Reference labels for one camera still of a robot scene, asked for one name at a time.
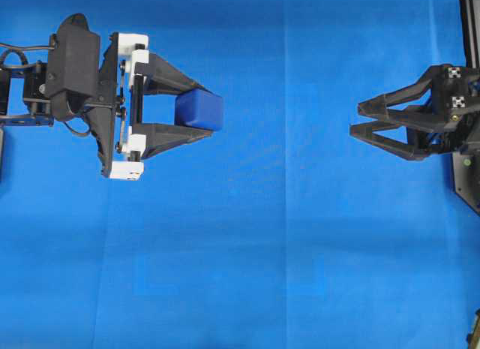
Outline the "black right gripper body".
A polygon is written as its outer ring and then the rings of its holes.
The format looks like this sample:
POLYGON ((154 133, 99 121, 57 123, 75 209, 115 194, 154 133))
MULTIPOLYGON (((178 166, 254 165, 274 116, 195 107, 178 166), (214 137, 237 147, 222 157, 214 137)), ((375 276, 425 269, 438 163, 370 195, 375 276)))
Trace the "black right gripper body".
POLYGON ((430 66, 406 88, 406 101, 429 94, 406 110, 407 143, 424 152, 479 151, 479 69, 450 64, 430 66))

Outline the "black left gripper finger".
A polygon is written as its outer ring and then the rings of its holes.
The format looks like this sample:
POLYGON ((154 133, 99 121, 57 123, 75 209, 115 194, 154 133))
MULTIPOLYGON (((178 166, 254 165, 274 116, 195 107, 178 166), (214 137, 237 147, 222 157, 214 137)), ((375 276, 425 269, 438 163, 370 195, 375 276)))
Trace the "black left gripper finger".
POLYGON ((134 73, 145 77, 144 95, 180 95, 194 89, 209 92, 157 54, 149 53, 148 63, 137 62, 134 73))
POLYGON ((142 123, 133 125, 133 134, 145 135, 145 150, 141 159, 146 160, 177 146, 210 137, 212 131, 179 125, 142 123))

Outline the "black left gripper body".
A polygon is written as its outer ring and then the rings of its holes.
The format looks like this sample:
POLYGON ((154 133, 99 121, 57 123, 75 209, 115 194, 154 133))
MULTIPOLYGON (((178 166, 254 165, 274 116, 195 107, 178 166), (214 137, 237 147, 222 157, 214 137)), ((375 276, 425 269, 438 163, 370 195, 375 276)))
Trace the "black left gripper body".
POLYGON ((149 37, 115 32, 103 55, 97 97, 84 116, 97 144, 100 172, 107 179, 138 180, 144 171, 141 156, 146 150, 146 135, 135 134, 134 113, 125 108, 125 90, 141 100, 143 77, 135 73, 136 64, 149 63, 149 37))

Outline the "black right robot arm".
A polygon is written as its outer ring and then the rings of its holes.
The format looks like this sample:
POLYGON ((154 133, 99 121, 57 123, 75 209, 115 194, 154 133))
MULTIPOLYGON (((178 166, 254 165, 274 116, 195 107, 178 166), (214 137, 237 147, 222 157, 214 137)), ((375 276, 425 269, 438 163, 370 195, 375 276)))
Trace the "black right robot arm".
POLYGON ((412 85, 362 101, 351 136, 407 161, 450 154, 455 193, 479 211, 479 70, 430 66, 412 85))

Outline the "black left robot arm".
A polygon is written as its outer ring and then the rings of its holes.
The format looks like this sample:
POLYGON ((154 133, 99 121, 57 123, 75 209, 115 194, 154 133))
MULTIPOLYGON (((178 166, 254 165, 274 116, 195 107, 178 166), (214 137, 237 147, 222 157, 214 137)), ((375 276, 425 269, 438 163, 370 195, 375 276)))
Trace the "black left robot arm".
POLYGON ((108 179, 137 180, 146 159, 222 128, 221 97, 152 53, 145 35, 116 32, 102 53, 98 35, 70 24, 46 50, 30 62, 26 48, 5 47, 20 64, 1 66, 1 125, 83 120, 108 179))

